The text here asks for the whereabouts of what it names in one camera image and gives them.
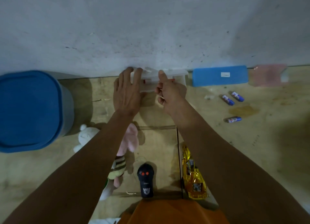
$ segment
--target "blue pencil case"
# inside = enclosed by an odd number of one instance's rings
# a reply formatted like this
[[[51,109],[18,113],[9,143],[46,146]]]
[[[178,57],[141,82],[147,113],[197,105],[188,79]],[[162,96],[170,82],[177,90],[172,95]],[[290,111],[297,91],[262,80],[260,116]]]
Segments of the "blue pencil case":
[[[193,70],[192,78],[194,87],[249,82],[246,66],[197,68]]]

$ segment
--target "hand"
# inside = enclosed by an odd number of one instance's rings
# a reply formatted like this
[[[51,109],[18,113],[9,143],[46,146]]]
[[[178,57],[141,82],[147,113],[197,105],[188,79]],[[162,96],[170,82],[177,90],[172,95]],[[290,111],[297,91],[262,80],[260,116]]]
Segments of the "hand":
[[[142,69],[134,73],[133,83],[130,83],[130,73],[134,68],[127,67],[114,81],[113,103],[115,111],[134,117],[140,110],[140,81]]]
[[[185,99],[186,86],[172,82],[162,70],[158,72],[158,77],[159,83],[155,93],[160,96],[158,102],[164,106],[164,110],[170,115],[178,107],[178,102]]]

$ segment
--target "white wall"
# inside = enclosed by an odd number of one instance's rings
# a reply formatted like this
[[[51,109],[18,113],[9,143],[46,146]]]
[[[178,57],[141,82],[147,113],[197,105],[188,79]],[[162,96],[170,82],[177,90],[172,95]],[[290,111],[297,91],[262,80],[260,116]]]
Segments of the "white wall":
[[[310,0],[0,0],[0,21],[0,74],[310,63]]]

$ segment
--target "orange shirt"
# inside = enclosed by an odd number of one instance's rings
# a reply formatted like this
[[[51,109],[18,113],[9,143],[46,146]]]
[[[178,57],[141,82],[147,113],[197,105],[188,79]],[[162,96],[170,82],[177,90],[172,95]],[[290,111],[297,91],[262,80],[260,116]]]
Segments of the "orange shirt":
[[[118,224],[229,224],[220,210],[204,209],[192,200],[142,200],[133,214],[123,213]]]

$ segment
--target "stuffed toy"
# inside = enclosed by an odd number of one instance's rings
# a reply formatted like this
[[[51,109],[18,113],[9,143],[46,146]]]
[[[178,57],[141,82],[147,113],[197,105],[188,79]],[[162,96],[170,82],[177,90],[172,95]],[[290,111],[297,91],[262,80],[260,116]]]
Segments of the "stuffed toy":
[[[100,131],[97,128],[87,127],[85,124],[81,125],[80,130],[81,131],[78,135],[80,144],[73,148],[75,153],[78,152],[83,146],[85,146]],[[118,149],[100,200],[106,199],[116,188],[120,187],[122,184],[122,175],[126,170],[124,155],[127,149],[131,152],[134,152],[134,150],[138,147],[139,141],[137,135],[138,130],[136,126],[131,123],[126,130],[121,145]]]

